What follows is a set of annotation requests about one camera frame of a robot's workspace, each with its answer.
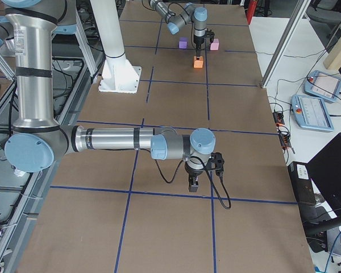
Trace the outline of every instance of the robotic arm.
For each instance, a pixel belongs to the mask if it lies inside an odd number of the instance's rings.
[[[206,28],[207,10],[204,7],[196,7],[192,3],[187,3],[183,12],[176,15],[161,0],[149,0],[149,5],[163,18],[172,34],[178,33],[188,23],[193,24],[193,42],[196,45],[197,60],[201,57],[201,47],[205,39],[210,38],[210,42],[213,42],[215,33]]]
[[[186,162],[190,191],[197,190],[197,176],[203,171],[217,169],[222,174],[223,160],[220,154],[213,153],[215,136],[208,129],[196,129],[191,135],[177,135],[168,127],[85,129],[59,125],[53,118],[51,33],[61,20],[71,18],[67,13],[75,13],[74,0],[2,1],[8,5],[6,18],[14,26],[19,99],[19,118],[13,123],[15,134],[6,142],[5,154],[17,169],[38,172],[65,154],[83,150],[150,149],[153,159],[182,159]],[[189,11],[194,22],[200,22],[195,23],[199,27],[197,35],[203,33],[204,36],[205,20],[200,20],[193,5],[187,8],[182,16],[187,16]],[[168,24],[181,27],[179,17],[167,17]]]

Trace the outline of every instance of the block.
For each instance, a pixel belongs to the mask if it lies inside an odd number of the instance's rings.
[[[180,37],[179,48],[180,49],[187,49],[187,37]]]
[[[193,68],[202,68],[203,67],[203,57],[199,57],[197,60],[196,56],[193,56]]]
[[[218,46],[219,46],[218,39],[214,39],[214,42],[211,43],[210,50],[218,50]]]

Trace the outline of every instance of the pink cube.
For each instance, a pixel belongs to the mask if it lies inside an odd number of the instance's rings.
[[[180,42],[178,46],[180,49],[187,49],[187,37],[180,37]]]
[[[211,43],[210,50],[218,50],[218,46],[219,46],[218,39],[214,39],[214,42]]]

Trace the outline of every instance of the black monitor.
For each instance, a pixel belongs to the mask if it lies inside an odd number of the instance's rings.
[[[307,164],[308,174],[335,213],[341,216],[341,133]]]

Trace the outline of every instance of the red object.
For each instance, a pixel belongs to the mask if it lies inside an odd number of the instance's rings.
[[[253,0],[249,3],[248,11],[246,13],[246,19],[248,20],[248,24],[251,23],[251,19],[254,15],[256,5],[257,5],[257,0]]]

